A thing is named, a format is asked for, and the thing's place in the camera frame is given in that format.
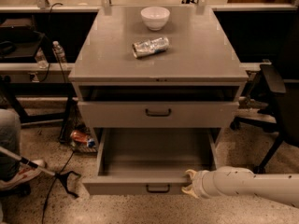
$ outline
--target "sneaker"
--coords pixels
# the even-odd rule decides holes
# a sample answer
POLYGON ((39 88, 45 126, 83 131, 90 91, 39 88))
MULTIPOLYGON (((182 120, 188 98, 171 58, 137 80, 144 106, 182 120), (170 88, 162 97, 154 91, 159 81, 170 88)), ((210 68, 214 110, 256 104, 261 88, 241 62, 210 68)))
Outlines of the sneaker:
MULTIPOLYGON (((43 160, 33 161, 40 167, 45 167, 46 163, 43 160)), ((13 189, 21 183, 27 182, 41 173, 38 168, 32 168, 29 166, 21 166, 19 172, 8 182, 0 180, 0 190, 13 189)))

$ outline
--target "bowl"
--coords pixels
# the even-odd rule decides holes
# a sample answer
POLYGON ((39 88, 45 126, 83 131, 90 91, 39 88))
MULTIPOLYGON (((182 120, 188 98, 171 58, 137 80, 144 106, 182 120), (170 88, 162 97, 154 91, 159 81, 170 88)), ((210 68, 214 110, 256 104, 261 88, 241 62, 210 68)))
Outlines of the bowl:
POLYGON ((152 31, 161 30, 169 20, 170 11, 164 7, 146 7, 141 10, 142 21, 152 31))

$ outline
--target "drawer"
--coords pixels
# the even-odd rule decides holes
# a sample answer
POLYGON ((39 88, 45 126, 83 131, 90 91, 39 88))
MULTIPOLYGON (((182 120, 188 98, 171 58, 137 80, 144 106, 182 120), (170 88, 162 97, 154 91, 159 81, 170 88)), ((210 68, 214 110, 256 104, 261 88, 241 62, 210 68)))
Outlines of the drawer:
POLYGON ((181 194, 187 169, 213 169, 206 129, 104 129, 97 176, 82 183, 91 195, 181 194))
POLYGON ((238 102, 79 102, 89 127, 228 127, 238 102))

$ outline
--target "office chair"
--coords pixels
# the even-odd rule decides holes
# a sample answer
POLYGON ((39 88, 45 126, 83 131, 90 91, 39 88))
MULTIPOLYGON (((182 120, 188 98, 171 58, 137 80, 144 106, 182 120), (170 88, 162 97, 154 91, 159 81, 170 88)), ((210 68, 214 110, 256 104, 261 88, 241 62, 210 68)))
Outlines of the office chair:
POLYGON ((278 132, 273 146, 260 165, 253 170, 255 174, 264 174, 265 165, 285 142, 299 147, 299 13, 294 18, 292 28, 281 51, 272 64, 261 64, 258 76, 267 87, 267 114, 273 116, 276 123, 235 117, 232 129, 239 123, 262 127, 265 131, 278 132))

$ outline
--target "black drawer handle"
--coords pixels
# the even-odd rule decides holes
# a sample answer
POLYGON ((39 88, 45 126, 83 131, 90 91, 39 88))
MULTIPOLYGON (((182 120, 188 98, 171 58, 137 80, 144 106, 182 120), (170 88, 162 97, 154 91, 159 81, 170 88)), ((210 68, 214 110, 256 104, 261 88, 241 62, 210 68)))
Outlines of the black drawer handle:
POLYGON ((153 112, 146 109, 146 115, 150 117, 168 117, 171 115, 171 109, 169 108, 166 112, 153 112))
POLYGON ((147 192, 149 193, 167 193, 170 191, 170 185, 168 184, 167 186, 165 186, 165 189, 159 189, 160 187, 151 187, 152 189, 150 189, 150 185, 147 185, 147 192))

